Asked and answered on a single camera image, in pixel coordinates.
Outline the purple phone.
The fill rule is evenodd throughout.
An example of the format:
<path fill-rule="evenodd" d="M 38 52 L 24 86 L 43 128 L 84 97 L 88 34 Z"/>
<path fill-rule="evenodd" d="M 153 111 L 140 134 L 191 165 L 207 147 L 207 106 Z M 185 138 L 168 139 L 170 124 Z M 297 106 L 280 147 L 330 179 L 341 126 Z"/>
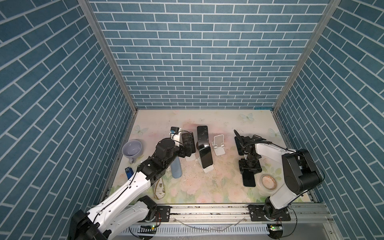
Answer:
<path fill-rule="evenodd" d="M 192 132 L 183 132 L 182 135 L 183 145 L 191 150 L 191 154 L 196 152 L 194 135 Z"/>

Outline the teal phone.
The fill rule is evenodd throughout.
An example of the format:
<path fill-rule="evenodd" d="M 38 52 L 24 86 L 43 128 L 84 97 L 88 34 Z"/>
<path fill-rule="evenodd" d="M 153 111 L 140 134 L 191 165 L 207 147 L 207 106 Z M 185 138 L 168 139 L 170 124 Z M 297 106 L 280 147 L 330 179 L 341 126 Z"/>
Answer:
<path fill-rule="evenodd" d="M 213 158 L 212 158 L 212 152 L 211 152 L 210 146 L 200 149 L 199 154 L 200 154 L 200 159 L 201 159 L 203 169 L 206 169 L 209 166 L 213 165 Z"/>

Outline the white folding stand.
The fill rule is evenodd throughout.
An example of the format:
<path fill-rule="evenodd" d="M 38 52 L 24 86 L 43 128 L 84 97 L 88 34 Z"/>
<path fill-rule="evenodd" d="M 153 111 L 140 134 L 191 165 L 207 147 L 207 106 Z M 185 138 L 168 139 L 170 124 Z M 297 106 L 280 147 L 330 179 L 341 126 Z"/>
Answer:
<path fill-rule="evenodd" d="M 226 153 L 224 143 L 225 143 L 224 135 L 214 136 L 214 141 L 212 142 L 212 146 L 214 148 L 214 152 L 216 156 L 222 156 Z"/>

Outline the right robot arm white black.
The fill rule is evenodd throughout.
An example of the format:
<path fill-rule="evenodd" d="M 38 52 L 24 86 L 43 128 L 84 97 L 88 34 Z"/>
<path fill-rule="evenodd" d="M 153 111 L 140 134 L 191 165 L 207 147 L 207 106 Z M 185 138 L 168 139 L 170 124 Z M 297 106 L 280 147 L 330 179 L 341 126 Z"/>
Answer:
<path fill-rule="evenodd" d="M 290 150 L 253 135 L 235 136 L 239 169 L 245 187 L 258 187 L 270 192 L 263 208 L 249 207 L 251 215 L 269 221 L 289 221 L 288 207 L 299 196 L 320 185 L 325 177 L 314 162 L 310 152 L 305 149 Z M 283 182 L 277 177 L 263 173 L 261 158 L 266 157 L 282 167 Z"/>

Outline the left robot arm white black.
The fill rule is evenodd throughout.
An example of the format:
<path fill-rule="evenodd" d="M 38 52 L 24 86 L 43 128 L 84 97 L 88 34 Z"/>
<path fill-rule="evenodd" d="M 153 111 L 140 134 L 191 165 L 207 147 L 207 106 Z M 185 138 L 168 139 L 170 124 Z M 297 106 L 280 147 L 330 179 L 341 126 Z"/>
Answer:
<path fill-rule="evenodd" d="M 157 204 L 149 196 L 139 198 L 139 195 L 159 180 L 177 157 L 190 157 L 195 151 L 193 140 L 179 142 L 165 138 L 159 141 L 155 152 L 122 187 L 89 211 L 79 210 L 72 216 L 68 239 L 112 240 L 131 225 L 152 220 Z M 129 207 L 136 198 L 138 201 Z"/>

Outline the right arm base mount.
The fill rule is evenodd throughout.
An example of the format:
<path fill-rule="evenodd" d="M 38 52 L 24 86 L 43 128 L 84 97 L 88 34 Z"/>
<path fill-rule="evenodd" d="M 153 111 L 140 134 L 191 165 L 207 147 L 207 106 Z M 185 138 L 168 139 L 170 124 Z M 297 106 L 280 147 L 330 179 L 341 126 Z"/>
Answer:
<path fill-rule="evenodd" d="M 271 204 L 264 205 L 248 205 L 247 206 L 252 222 L 265 222 L 265 221 L 291 221 L 288 208 L 280 210 L 275 209 Z"/>

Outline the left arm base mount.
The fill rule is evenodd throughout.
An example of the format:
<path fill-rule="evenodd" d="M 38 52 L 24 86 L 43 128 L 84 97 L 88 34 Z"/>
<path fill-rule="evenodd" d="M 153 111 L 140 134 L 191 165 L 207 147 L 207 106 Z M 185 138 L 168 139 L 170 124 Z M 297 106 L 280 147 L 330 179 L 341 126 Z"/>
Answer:
<path fill-rule="evenodd" d="M 171 206 L 160 205 L 157 206 L 156 211 L 150 213 L 150 217 L 146 218 L 140 223 L 159 223 L 159 222 L 169 222 L 171 215 Z"/>

